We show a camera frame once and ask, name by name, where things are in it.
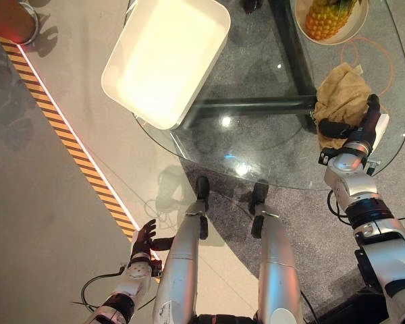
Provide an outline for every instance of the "beige cloth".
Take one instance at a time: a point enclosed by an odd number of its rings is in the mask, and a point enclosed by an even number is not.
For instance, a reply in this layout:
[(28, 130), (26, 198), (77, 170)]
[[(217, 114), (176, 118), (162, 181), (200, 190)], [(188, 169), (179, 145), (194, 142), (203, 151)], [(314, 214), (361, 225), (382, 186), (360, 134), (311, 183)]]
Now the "beige cloth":
[[(352, 69), (343, 63), (329, 73), (317, 91), (314, 117), (319, 122), (327, 118), (331, 122), (343, 122), (358, 126), (367, 112), (367, 98), (371, 88), (360, 76), (361, 68)], [(328, 138), (318, 132), (321, 148), (342, 147), (346, 140)]]

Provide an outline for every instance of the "round glass table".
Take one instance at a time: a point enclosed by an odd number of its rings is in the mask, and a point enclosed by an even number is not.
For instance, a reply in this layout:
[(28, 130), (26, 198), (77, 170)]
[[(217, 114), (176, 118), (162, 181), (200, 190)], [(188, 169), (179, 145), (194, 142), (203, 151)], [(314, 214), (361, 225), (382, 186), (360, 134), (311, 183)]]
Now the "round glass table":
[(318, 45), (298, 29), (294, 2), (264, 1), (246, 14), (219, 0), (232, 19), (228, 40), (184, 121), (143, 130), (173, 154), (227, 175), (288, 188), (327, 189), (311, 111), (316, 87), (342, 62), (361, 65), (390, 122), (372, 155), (383, 170), (405, 140), (405, 55), (385, 0), (371, 1), (360, 32)]

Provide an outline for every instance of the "floor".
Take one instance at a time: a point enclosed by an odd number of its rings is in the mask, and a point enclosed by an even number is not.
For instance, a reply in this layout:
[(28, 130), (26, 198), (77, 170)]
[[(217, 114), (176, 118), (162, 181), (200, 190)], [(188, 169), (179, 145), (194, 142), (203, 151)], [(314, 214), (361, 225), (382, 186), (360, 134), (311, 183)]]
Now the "floor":
[[(252, 316), (259, 255), (245, 213), (252, 183), (180, 161), (101, 90), (100, 75), (123, 26), (111, 16), (122, 17), (127, 1), (30, 2), (43, 27), (26, 48), (29, 59), (139, 224), (155, 217), (158, 234), (172, 235), (194, 200), (190, 183), (208, 175), (210, 237), (200, 248), (197, 311)], [(390, 3), (405, 46), (405, 5)], [(395, 215), (405, 216), (405, 145), (377, 182)], [(286, 225), (302, 289), (319, 314), (362, 285), (351, 232), (329, 214), (326, 194), (271, 187), (268, 198)], [(0, 52), (0, 323), (69, 323), (70, 316), (83, 322), (88, 313), (71, 304), (80, 287), (116, 271), (129, 251)], [(101, 302), (113, 285), (114, 279), (97, 283), (87, 293), (90, 301)], [(134, 323), (147, 323), (150, 313), (145, 308)]]

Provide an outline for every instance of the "white tray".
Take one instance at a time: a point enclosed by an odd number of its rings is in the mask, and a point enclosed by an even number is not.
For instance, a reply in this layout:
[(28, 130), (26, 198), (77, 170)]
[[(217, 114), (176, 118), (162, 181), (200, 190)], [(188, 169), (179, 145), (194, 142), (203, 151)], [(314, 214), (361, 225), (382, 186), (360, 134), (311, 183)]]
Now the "white tray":
[(103, 72), (103, 90), (154, 127), (176, 127), (230, 24), (228, 11), (214, 0), (137, 0)]

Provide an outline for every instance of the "power cord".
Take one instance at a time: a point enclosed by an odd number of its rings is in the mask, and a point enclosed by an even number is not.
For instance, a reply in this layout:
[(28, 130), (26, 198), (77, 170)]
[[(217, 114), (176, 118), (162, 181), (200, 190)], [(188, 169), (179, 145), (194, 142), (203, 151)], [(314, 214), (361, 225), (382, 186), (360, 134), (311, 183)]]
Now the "power cord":
[[(330, 212), (335, 215), (342, 223), (351, 226), (350, 223), (347, 221), (344, 221), (342, 218), (347, 218), (346, 215), (341, 215), (340, 214), (340, 208), (338, 201), (336, 201), (336, 211), (333, 210), (333, 207), (331, 206), (331, 196), (333, 195), (333, 190), (330, 190), (329, 194), (327, 195), (327, 206), (329, 207)], [(405, 220), (405, 217), (397, 218), (399, 221)]]
[(317, 317), (317, 314), (316, 314), (316, 312), (313, 310), (313, 307), (312, 307), (311, 303), (309, 302), (309, 299), (306, 297), (306, 295), (304, 294), (304, 292), (303, 292), (302, 290), (300, 291), (300, 293), (302, 294), (302, 297), (303, 297), (304, 301), (308, 304), (308, 307), (309, 307), (309, 309), (310, 309), (310, 312), (312, 313), (313, 318), (315, 319), (315, 324), (320, 324), (320, 322), (319, 322), (319, 320), (318, 320), (318, 317)]
[(333, 194), (333, 190), (330, 190), (329, 194), (327, 195), (327, 206), (329, 207), (329, 210), (331, 211), (331, 213), (333, 215), (335, 215), (340, 220), (341, 223), (351, 226), (350, 223), (348, 223), (347, 221), (344, 221), (342, 219), (342, 218), (347, 218), (347, 216), (340, 214), (340, 208), (339, 208), (338, 201), (336, 201), (336, 211), (334, 211), (333, 208), (331, 207), (331, 195), (332, 194)]
[[(122, 266), (120, 267), (119, 271), (116, 272), (116, 273), (108, 273), (108, 274), (105, 274), (105, 275), (98, 275), (98, 276), (93, 277), (92, 279), (88, 280), (88, 281), (82, 286), (82, 288), (81, 288), (81, 301), (82, 301), (82, 302), (72, 302), (72, 304), (84, 305), (91, 313), (93, 313), (93, 312), (96, 310), (96, 308), (98, 308), (99, 306), (94, 306), (94, 305), (89, 304), (89, 303), (87, 302), (87, 299), (86, 299), (86, 289), (87, 289), (87, 287), (88, 287), (90, 284), (92, 284), (93, 282), (95, 282), (96, 280), (104, 279), (104, 278), (117, 277), (117, 276), (121, 275), (121, 274), (124, 272), (125, 269), (126, 269), (126, 266), (125, 266), (125, 265), (122, 265)], [(153, 298), (151, 298), (148, 302), (146, 302), (146, 303), (143, 304), (142, 306), (140, 306), (140, 307), (138, 308), (138, 311), (139, 311), (140, 309), (144, 308), (145, 306), (147, 306), (148, 304), (150, 304), (150, 303), (151, 303), (152, 301), (154, 301), (155, 299), (156, 299), (156, 296), (153, 297)]]

